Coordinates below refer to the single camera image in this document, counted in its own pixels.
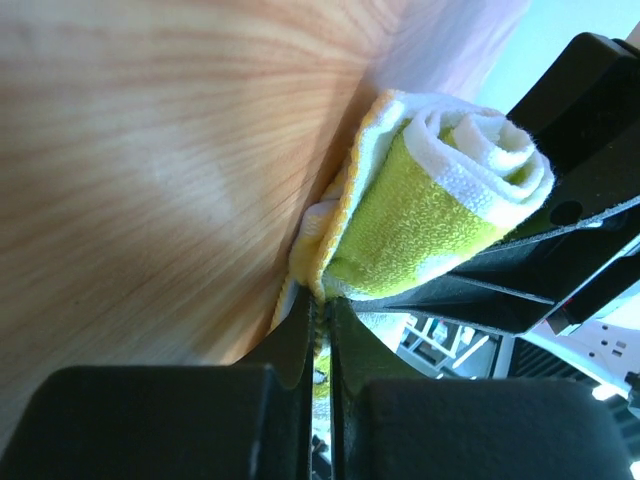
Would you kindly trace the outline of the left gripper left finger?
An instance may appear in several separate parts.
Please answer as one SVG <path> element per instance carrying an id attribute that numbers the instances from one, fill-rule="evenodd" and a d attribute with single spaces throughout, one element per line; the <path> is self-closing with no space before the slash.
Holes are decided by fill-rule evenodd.
<path id="1" fill-rule="evenodd" d="M 286 319 L 230 366 L 75 366 L 32 395 L 5 479 L 307 479 L 312 317 Z"/>

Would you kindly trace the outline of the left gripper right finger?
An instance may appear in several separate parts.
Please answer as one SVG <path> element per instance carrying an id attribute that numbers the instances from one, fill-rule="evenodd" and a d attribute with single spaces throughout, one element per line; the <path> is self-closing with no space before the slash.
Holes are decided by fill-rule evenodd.
<path id="1" fill-rule="evenodd" d="M 619 430 L 587 387 L 426 377 L 350 303 L 329 305 L 336 479 L 628 479 Z"/>

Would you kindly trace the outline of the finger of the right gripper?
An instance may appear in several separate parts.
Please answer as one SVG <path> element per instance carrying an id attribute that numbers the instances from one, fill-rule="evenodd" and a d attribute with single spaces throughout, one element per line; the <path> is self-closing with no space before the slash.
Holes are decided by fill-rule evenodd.
<path id="1" fill-rule="evenodd" d="M 639 51 L 582 33 L 509 112 L 550 160 L 556 183 L 517 229 L 540 235 L 639 203 Z"/>
<path id="2" fill-rule="evenodd" d="M 523 334 L 549 319 L 574 326 L 639 280 L 639 204 L 591 218 L 577 201 L 552 209 L 549 231 L 494 246 L 422 286 L 358 313 L 411 313 Z"/>

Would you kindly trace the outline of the yellow green towel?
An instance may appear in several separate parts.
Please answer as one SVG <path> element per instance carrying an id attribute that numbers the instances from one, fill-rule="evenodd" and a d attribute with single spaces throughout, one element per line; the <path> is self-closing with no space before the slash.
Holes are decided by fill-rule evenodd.
<path id="1" fill-rule="evenodd" d="M 384 299 L 442 276 L 536 213 L 554 183 L 549 160 L 502 113 L 386 91 L 302 216 L 274 321 L 296 287 L 323 305 Z"/>

